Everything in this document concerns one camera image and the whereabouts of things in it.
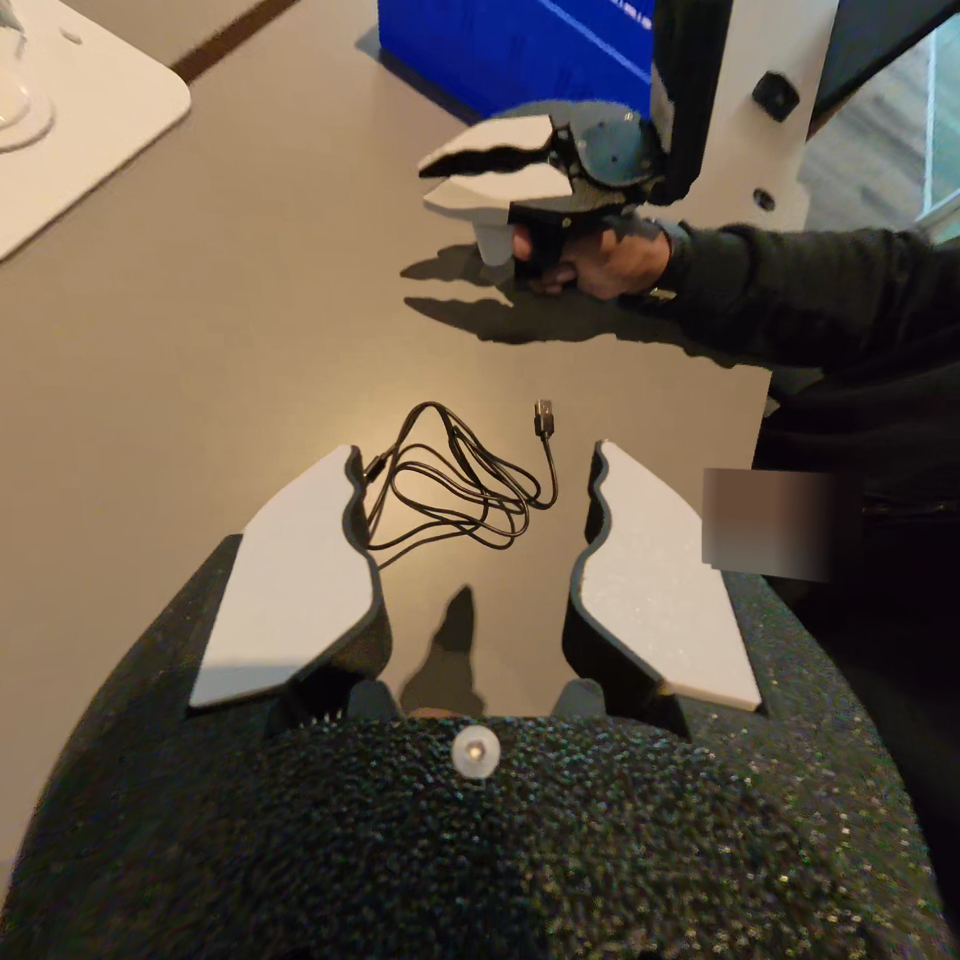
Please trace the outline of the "person's black clothed torso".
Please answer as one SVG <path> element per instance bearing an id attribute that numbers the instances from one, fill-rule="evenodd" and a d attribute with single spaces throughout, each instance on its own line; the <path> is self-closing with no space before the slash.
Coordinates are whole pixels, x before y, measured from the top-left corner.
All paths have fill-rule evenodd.
<path id="1" fill-rule="evenodd" d="M 770 579 L 844 674 L 904 781 L 958 938 L 958 363 L 834 374 L 761 424 L 752 467 L 863 481 L 860 573 Z"/>

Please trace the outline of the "blue plastic bin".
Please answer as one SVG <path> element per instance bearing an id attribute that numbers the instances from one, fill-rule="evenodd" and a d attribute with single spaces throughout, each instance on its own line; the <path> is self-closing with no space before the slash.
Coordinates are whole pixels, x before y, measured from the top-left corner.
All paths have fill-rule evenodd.
<path id="1" fill-rule="evenodd" d="M 654 2 L 379 1 L 387 61 L 490 116 L 534 101 L 649 114 Z"/>

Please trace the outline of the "black wrist watch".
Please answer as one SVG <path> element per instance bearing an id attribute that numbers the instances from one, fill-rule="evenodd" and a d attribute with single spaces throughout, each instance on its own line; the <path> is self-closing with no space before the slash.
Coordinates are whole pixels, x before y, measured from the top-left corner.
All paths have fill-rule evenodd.
<path id="1" fill-rule="evenodd" d="M 663 271 L 646 295 L 658 303 L 669 303 L 682 292 L 690 272 L 690 233 L 687 226 L 682 222 L 652 219 L 651 223 L 664 238 L 668 248 L 668 257 Z"/>

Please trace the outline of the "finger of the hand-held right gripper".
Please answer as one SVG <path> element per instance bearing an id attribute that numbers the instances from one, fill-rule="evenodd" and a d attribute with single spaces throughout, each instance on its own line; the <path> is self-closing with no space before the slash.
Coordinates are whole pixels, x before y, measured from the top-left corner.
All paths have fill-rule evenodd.
<path id="1" fill-rule="evenodd" d="M 510 174 L 548 160 L 555 127 L 548 114 L 490 118 L 469 126 L 424 157 L 421 179 Z"/>
<path id="2" fill-rule="evenodd" d="M 455 174 L 423 197 L 423 206 L 438 216 L 481 226 L 506 226 L 512 205 L 570 198 L 570 179 L 549 163 L 535 163 L 510 173 Z"/>

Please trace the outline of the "person's right hand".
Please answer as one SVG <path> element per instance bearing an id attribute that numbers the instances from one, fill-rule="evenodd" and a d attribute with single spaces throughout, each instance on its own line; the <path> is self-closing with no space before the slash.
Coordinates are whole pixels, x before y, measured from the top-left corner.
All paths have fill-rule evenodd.
<path id="1" fill-rule="evenodd" d="M 658 226 L 619 237 L 610 228 L 565 242 L 558 263 L 525 282 L 535 294 L 558 296 L 570 285 L 600 302 L 644 294 L 658 286 L 672 248 Z"/>

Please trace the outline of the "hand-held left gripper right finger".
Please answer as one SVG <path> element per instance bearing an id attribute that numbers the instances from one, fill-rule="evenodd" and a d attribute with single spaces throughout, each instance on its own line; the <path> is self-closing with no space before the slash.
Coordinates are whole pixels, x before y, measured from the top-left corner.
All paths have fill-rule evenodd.
<path id="1" fill-rule="evenodd" d="M 609 439 L 593 451 L 585 548 L 571 572 L 561 648 L 609 714 L 687 698 L 755 713 L 762 694 L 702 520 Z"/>

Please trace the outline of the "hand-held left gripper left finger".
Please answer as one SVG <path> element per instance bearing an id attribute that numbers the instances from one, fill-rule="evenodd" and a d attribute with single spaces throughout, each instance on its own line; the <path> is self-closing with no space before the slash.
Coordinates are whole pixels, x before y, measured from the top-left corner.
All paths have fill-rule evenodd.
<path id="1" fill-rule="evenodd" d="M 221 710 L 291 691 L 324 668 L 380 679 L 393 642 L 368 546 L 365 490 L 360 449 L 340 445 L 246 524 L 189 709 Z"/>

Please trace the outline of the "dark screen panel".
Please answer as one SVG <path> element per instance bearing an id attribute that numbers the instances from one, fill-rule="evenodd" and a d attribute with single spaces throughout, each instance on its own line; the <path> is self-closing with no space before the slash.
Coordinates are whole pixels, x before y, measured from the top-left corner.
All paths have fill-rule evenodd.
<path id="1" fill-rule="evenodd" d="M 839 2 L 812 122 L 843 105 L 958 11 L 957 1 Z"/>

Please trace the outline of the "black knob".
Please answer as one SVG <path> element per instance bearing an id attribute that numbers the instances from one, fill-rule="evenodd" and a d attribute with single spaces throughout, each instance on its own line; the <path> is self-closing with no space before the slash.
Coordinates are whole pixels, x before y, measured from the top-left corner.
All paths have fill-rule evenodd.
<path id="1" fill-rule="evenodd" d="M 777 124 L 783 124 L 797 109 L 801 96 L 783 73 L 768 70 L 751 91 L 752 101 Z"/>

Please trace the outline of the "white flat base plate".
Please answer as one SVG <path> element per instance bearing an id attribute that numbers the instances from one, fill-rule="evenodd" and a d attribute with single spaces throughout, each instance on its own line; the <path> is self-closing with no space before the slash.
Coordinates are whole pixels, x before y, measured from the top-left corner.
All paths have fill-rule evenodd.
<path id="1" fill-rule="evenodd" d="M 1 259 L 86 198 L 188 114 L 169 68 L 63 2 L 14 1 L 55 109 L 41 140 L 1 153 Z"/>

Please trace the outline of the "person's right forearm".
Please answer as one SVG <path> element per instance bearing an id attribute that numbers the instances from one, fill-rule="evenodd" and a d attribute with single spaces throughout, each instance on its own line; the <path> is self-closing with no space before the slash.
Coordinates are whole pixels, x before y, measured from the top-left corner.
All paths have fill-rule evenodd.
<path id="1" fill-rule="evenodd" d="M 958 242 L 748 224 L 688 236 L 664 313 L 702 345 L 828 374 L 958 359 Z"/>

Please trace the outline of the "clear acrylic stand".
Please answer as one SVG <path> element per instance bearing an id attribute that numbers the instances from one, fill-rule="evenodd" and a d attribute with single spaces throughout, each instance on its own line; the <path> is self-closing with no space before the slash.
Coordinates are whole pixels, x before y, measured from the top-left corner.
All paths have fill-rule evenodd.
<path id="1" fill-rule="evenodd" d="M 38 72 L 36 50 L 13 2 L 1 2 L 1 154 L 46 137 L 56 110 Z"/>

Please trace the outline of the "white frame post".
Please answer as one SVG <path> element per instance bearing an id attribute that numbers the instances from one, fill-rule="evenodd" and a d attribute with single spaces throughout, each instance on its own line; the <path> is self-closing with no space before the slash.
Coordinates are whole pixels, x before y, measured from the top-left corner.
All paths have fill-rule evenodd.
<path id="1" fill-rule="evenodd" d="M 834 29 L 837 1 L 735 1 L 702 171 L 677 211 L 695 226 L 803 228 L 810 197 L 798 176 Z M 769 71 L 798 91 L 777 122 L 753 99 Z"/>

